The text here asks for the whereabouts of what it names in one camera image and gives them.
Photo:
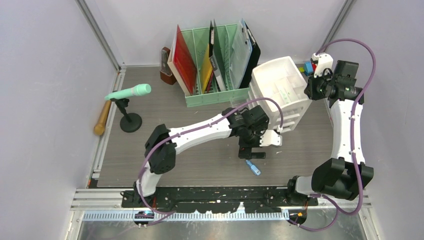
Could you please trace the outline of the yellow book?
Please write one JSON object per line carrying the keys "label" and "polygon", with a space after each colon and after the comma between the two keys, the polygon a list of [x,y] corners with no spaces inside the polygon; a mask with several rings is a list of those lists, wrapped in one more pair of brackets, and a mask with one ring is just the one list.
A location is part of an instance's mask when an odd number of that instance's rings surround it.
{"label": "yellow book", "polygon": [[213,74],[213,67],[210,62],[211,50],[212,47],[209,43],[206,47],[200,70],[200,84],[202,94],[208,92],[210,89],[211,76]]}

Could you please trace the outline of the black clipboard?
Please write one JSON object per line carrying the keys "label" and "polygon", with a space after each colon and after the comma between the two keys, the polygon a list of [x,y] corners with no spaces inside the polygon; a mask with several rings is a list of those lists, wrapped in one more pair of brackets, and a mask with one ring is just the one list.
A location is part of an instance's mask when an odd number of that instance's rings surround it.
{"label": "black clipboard", "polygon": [[256,41],[256,38],[254,37],[254,35],[252,34],[252,31],[250,30],[249,26],[247,24],[245,24],[246,26],[246,31],[248,33],[248,37],[252,46],[252,51],[249,57],[249,61],[247,64],[247,68],[245,70],[243,79],[241,81],[241,84],[239,86],[240,89],[244,89],[247,88],[251,82],[252,79],[252,72],[253,69],[258,65],[259,62],[259,58],[261,55],[261,49],[258,45],[258,42]]}

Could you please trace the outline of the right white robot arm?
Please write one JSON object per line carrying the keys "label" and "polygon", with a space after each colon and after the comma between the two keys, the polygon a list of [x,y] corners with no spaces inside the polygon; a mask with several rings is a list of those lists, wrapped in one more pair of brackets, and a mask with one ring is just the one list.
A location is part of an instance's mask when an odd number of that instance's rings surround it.
{"label": "right white robot arm", "polygon": [[361,147],[360,118],[364,96],[356,87],[359,64],[338,60],[334,70],[326,67],[321,76],[310,76],[304,93],[311,100],[328,102],[333,124],[330,159],[311,176],[294,176],[287,183],[286,201],[305,204],[314,194],[352,201],[373,179],[374,169],[366,166]]}

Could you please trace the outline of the black book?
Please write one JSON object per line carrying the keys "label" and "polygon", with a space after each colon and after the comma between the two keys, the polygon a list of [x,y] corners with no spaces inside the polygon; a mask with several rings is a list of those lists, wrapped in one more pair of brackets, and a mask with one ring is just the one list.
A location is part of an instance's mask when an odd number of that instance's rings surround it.
{"label": "black book", "polygon": [[213,69],[213,75],[219,92],[226,91],[226,71],[224,58],[222,55],[218,28],[215,20],[210,22],[209,26],[209,62]]}

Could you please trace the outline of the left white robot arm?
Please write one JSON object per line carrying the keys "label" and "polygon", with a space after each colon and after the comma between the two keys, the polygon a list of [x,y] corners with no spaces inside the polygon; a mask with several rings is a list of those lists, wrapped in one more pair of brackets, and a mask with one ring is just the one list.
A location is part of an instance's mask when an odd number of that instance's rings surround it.
{"label": "left white robot arm", "polygon": [[135,202],[141,207],[148,207],[153,202],[153,194],[162,174],[175,167],[176,156],[183,151],[212,140],[231,137],[239,138],[241,149],[257,148],[269,121],[265,111],[257,105],[251,109],[229,107],[208,120],[184,127],[158,125],[144,145],[146,163],[135,181]]}

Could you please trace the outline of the white drawer organizer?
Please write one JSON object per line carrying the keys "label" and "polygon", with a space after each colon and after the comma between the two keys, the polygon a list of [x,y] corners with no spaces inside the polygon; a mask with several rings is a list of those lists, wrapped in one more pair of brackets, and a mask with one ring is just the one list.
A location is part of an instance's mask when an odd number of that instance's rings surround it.
{"label": "white drawer organizer", "polygon": [[281,133],[293,131],[311,104],[304,93],[307,83],[290,56],[269,60],[252,70],[248,99],[269,98],[251,102],[248,108],[261,106],[269,118],[268,129]]}

